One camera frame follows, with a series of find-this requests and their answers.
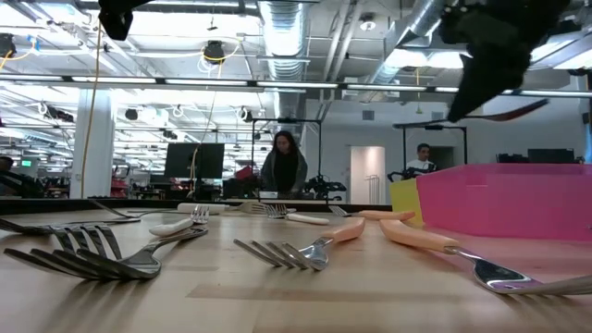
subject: ventilation duct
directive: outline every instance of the ventilation duct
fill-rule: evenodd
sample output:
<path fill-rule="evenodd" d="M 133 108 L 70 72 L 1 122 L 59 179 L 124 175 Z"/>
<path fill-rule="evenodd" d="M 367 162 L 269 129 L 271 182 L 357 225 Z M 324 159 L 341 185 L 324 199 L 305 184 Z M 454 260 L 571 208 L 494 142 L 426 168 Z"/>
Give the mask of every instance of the ventilation duct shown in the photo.
<path fill-rule="evenodd" d="M 279 1 L 259 2 L 259 9 L 265 22 L 263 35 L 266 54 L 286 57 L 303 56 L 308 5 Z M 270 60 L 267 64 L 272 80 L 302 80 L 305 66 L 302 61 Z M 274 92 L 274 109 L 277 118 L 305 118 L 305 108 L 305 94 Z M 281 129 L 290 130 L 297 141 L 302 134 L 302 124 L 282 124 Z"/>
<path fill-rule="evenodd" d="M 417 46 L 428 47 L 431 34 L 440 23 L 440 14 L 447 0 L 417 0 L 410 15 L 395 22 L 385 38 L 387 56 L 368 83 L 389 84 L 401 68 L 397 63 L 397 47 L 404 43 L 415 42 Z"/>

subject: orange-handled fork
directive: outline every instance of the orange-handled fork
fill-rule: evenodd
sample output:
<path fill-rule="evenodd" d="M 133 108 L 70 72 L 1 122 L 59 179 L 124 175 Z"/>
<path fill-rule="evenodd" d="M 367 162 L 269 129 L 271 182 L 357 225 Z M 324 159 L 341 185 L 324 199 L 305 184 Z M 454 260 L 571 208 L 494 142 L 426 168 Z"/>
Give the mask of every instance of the orange-handled fork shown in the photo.
<path fill-rule="evenodd" d="M 358 238 L 364 232 L 365 221 L 362 217 L 346 218 L 342 226 L 331 228 L 321 233 L 318 240 L 303 249 L 297 250 L 291 244 L 282 242 L 276 245 L 267 241 L 265 245 L 251 240 L 251 245 L 240 240 L 234 240 L 241 249 L 255 258 L 275 267 L 285 266 L 287 268 L 299 267 L 300 269 L 312 268 L 321 271 L 328 266 L 328 256 L 325 246 L 330 243 L 349 241 Z"/>

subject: table surface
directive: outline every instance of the table surface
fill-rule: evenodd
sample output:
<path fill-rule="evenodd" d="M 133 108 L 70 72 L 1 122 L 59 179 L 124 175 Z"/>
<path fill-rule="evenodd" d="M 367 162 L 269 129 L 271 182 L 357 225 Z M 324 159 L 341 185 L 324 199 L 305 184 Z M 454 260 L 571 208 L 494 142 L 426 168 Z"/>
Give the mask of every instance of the table surface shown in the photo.
<path fill-rule="evenodd" d="M 23 225 L 105 217 L 111 215 L 2 216 Z M 154 214 L 113 230 L 125 256 L 152 238 L 149 227 L 179 219 Z M 331 217 L 331 225 L 342 222 Z M 203 238 L 159 250 L 163 271 L 147 282 L 82 281 L 0 255 L 2 332 L 592 332 L 592 296 L 492 294 L 473 282 L 462 258 L 390 242 L 376 222 L 366 224 L 360 239 L 333 245 L 330 266 L 319 273 L 273 268 L 232 240 L 302 247 L 330 226 L 236 213 L 211 216 L 208 227 Z M 476 253 L 542 281 L 592 274 L 589 243 L 455 236 Z M 58 244 L 53 237 L 0 231 L 0 247 L 28 252 Z"/>

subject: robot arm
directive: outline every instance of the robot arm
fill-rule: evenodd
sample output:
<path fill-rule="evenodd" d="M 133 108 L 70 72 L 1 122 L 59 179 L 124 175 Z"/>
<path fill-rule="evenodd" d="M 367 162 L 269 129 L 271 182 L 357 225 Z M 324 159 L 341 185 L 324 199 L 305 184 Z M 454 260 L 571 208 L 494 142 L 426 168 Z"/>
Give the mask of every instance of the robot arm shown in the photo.
<path fill-rule="evenodd" d="M 459 91 L 448 121 L 456 122 L 523 83 L 531 52 L 558 25 L 570 0 L 488 0 L 445 7 L 439 26 L 444 43 L 466 43 Z"/>

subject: black metal frame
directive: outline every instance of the black metal frame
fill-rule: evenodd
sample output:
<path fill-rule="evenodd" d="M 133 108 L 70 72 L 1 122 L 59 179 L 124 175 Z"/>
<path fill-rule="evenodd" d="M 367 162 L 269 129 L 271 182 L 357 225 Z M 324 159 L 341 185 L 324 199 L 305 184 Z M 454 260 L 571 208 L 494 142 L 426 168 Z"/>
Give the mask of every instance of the black metal frame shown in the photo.
<path fill-rule="evenodd" d="M 254 158 L 255 158 L 255 124 L 258 121 L 267 121 L 267 122 L 277 122 L 278 124 L 302 124 L 305 123 L 315 123 L 318 125 L 318 176 L 321 176 L 321 158 L 323 155 L 322 152 L 322 143 L 323 143 L 323 121 L 317 119 L 298 119 L 298 118 L 254 118 L 252 122 L 252 132 L 251 132 L 251 170 L 254 170 Z"/>
<path fill-rule="evenodd" d="M 464 153 L 464 163 L 469 164 L 469 150 L 467 148 L 466 126 L 442 126 L 442 125 L 395 125 L 395 129 L 402 130 L 403 135 L 403 169 L 407 167 L 407 129 L 424 130 L 461 130 L 462 131 L 462 149 Z"/>

